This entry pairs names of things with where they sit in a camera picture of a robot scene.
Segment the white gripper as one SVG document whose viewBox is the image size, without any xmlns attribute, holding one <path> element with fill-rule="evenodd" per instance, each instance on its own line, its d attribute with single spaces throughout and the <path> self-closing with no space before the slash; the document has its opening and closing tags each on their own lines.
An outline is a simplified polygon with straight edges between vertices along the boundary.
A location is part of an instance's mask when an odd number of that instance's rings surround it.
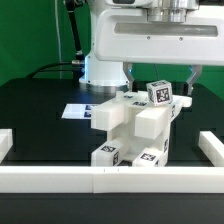
<svg viewBox="0 0 224 224">
<path fill-rule="evenodd" d="M 144 9 L 111 8 L 96 23 L 94 53 L 103 61 L 121 61 L 134 91 L 132 64 L 186 64 L 191 75 L 186 94 L 202 74 L 201 65 L 224 65 L 224 6 L 201 6 L 183 23 L 150 22 Z"/>
</svg>

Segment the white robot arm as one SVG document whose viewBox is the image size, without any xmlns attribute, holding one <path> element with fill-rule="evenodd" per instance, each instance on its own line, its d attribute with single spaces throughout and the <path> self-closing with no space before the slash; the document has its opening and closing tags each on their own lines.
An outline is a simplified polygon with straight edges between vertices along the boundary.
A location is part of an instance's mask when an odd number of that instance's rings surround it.
<svg viewBox="0 0 224 224">
<path fill-rule="evenodd" d="M 134 63 L 224 66 L 224 0 L 82 0 L 90 8 L 91 50 L 83 83 L 133 86 Z"/>
</svg>

